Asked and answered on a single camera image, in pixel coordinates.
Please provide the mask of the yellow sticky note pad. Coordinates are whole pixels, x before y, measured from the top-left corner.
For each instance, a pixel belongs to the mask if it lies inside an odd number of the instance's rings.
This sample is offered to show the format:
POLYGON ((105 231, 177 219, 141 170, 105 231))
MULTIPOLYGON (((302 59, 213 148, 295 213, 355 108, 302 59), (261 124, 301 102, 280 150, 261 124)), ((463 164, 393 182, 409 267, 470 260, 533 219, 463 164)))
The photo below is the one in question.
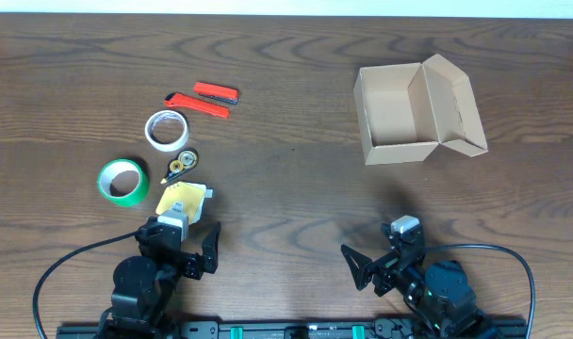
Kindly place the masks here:
POLYGON ((188 215, 188 224, 200 220, 206 199, 213 197, 214 191, 203 184, 178 182, 168 186, 156 207, 158 215, 174 210, 188 215))

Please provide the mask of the green tape roll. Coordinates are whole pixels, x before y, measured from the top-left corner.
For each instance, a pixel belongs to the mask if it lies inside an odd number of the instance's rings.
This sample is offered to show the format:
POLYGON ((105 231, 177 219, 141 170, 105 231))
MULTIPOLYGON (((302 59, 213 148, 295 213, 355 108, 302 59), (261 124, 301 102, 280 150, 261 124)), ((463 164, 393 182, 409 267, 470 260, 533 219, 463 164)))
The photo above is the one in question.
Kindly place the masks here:
POLYGON ((140 165, 120 158, 105 164, 97 178, 101 195, 120 207, 132 207, 144 201, 150 181, 140 165))

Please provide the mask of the white tape roll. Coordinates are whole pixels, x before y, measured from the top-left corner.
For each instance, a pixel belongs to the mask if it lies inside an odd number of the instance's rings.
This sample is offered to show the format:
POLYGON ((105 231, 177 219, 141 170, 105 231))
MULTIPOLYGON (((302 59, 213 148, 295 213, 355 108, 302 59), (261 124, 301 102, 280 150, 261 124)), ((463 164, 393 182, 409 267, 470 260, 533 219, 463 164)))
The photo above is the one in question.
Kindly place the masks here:
POLYGON ((157 111, 145 123, 144 135, 158 151, 178 151, 188 143, 188 120, 182 113, 174 110, 157 111))

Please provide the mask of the cardboard box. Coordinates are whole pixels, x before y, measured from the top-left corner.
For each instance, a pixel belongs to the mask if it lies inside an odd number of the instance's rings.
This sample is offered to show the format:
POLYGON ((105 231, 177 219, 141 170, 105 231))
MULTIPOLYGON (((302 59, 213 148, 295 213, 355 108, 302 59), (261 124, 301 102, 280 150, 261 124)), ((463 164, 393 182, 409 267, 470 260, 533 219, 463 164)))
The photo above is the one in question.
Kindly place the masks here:
POLYGON ((353 94, 367 166, 421 162, 438 146, 488 152, 468 75, 439 54, 361 68, 353 94))

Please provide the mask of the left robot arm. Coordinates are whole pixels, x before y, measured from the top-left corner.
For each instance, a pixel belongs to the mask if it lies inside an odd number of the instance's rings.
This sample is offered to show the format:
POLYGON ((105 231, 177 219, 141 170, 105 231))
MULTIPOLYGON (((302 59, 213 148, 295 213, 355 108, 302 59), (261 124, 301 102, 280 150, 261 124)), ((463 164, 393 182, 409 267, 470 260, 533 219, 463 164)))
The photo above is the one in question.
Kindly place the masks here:
POLYGON ((183 277, 200 280, 218 268, 221 224, 202 242, 202 253, 181 250, 181 230, 150 217, 135 234, 139 256, 120 262, 113 272, 110 319, 100 321, 98 338, 167 339, 181 336, 180 324, 166 307, 183 277))

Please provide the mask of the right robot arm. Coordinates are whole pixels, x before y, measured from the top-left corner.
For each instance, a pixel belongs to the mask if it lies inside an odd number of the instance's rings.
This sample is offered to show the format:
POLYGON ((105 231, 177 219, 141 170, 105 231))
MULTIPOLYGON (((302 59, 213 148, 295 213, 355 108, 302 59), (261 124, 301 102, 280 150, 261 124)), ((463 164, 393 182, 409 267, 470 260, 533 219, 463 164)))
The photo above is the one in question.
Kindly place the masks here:
POLYGON ((382 225, 391 251, 377 260, 343 244, 340 248, 355 287, 374 285, 381 297, 392 290, 401 293, 417 316, 413 330, 419 338, 502 338, 504 334, 476 304, 467 275, 455 261, 423 268, 426 257, 422 225, 404 216, 382 225))

